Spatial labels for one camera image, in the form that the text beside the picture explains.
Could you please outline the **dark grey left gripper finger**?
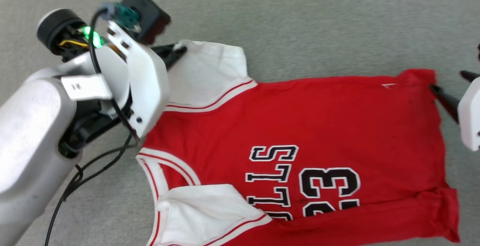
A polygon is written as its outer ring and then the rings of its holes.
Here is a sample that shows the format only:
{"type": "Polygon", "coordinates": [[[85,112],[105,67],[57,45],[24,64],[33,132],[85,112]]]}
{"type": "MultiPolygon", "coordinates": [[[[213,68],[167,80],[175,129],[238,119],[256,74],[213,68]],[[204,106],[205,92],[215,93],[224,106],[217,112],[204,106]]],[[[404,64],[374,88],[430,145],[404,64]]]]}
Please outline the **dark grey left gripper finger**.
{"type": "Polygon", "coordinates": [[[175,47],[176,55],[164,56],[163,61],[166,65],[166,69],[170,70],[175,63],[182,58],[183,55],[187,52],[186,46],[175,47]]]}
{"type": "Polygon", "coordinates": [[[173,43],[168,45],[153,46],[151,49],[158,56],[170,56],[170,55],[176,55],[175,46],[176,46],[175,43],[173,43]]]}

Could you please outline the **red Bulls 23 jersey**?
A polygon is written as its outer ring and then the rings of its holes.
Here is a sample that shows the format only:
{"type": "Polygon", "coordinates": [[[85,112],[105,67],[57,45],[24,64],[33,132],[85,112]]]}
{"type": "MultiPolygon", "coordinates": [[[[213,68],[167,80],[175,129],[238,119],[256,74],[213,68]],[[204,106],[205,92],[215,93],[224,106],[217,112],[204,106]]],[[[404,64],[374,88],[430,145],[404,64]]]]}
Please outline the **red Bulls 23 jersey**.
{"type": "Polygon", "coordinates": [[[146,246],[460,242],[435,73],[257,82],[241,47],[185,40],[137,160],[146,246]]]}

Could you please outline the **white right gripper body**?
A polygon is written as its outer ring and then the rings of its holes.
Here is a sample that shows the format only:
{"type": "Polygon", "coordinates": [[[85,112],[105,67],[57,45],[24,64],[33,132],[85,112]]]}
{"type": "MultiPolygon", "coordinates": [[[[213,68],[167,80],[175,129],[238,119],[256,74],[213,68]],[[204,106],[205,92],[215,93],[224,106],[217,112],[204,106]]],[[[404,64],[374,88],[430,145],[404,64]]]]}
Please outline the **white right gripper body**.
{"type": "Polygon", "coordinates": [[[458,124],[463,144],[480,150],[480,77],[473,80],[458,104],[458,124]]]}

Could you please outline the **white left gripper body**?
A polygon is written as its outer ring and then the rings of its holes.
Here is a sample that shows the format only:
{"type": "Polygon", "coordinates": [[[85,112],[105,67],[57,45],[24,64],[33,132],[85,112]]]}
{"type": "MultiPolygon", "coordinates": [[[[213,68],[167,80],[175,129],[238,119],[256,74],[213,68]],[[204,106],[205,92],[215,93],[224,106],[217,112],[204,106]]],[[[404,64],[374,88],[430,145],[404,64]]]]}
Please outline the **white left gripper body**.
{"type": "Polygon", "coordinates": [[[138,137],[155,126],[170,99],[166,65],[149,47],[135,41],[113,21],[108,25],[106,81],[118,105],[132,99],[129,125],[138,137]]]}

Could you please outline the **grey fabric sofa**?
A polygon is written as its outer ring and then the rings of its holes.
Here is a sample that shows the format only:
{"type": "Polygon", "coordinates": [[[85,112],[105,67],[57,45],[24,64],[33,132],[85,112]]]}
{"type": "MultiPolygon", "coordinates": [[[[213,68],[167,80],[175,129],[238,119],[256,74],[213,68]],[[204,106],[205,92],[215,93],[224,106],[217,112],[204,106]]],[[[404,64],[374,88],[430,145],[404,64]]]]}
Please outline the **grey fabric sofa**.
{"type": "MultiPolygon", "coordinates": [[[[89,22],[105,1],[0,0],[0,105],[32,73],[58,65],[36,37],[48,12],[69,8],[89,22]]],[[[248,71],[261,82],[345,75],[396,75],[430,68],[460,98],[480,73],[480,0],[155,0],[172,17],[156,44],[181,39],[244,48],[248,71]]],[[[461,244],[444,238],[381,246],[480,246],[480,153],[463,146],[443,109],[447,181],[458,190],[461,244]]],[[[154,202],[129,149],[112,168],[62,205],[49,246],[145,246],[154,202]]]]}

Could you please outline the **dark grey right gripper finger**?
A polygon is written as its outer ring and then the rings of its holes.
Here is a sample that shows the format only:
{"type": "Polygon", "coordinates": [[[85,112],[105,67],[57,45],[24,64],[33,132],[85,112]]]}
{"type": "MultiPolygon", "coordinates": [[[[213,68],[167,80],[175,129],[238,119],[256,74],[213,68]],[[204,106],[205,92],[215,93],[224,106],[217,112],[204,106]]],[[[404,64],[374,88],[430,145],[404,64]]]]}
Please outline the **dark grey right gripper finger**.
{"type": "Polygon", "coordinates": [[[474,73],[469,70],[461,70],[460,75],[468,82],[473,82],[475,79],[480,78],[480,73],[474,73]]]}
{"type": "Polygon", "coordinates": [[[442,87],[438,85],[430,84],[430,90],[435,95],[437,101],[443,106],[443,108],[449,113],[451,118],[456,122],[458,121],[458,104],[459,100],[455,97],[447,94],[442,87]]]}

